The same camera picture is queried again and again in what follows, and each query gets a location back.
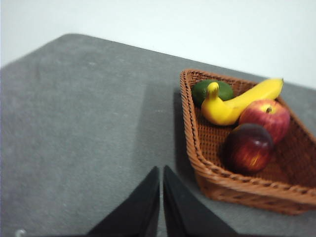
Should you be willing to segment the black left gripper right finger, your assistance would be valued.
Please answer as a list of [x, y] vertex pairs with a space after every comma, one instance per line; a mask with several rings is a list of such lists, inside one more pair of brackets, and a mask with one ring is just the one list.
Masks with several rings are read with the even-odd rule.
[[237, 236], [237, 232], [202, 204], [167, 165], [163, 169], [163, 202], [169, 237]]

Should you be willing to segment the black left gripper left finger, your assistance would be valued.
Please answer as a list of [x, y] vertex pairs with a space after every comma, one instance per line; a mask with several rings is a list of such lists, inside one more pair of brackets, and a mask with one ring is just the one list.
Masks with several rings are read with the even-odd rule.
[[89, 232], [89, 237], [155, 237], [160, 209], [159, 169], [155, 166], [128, 198]]

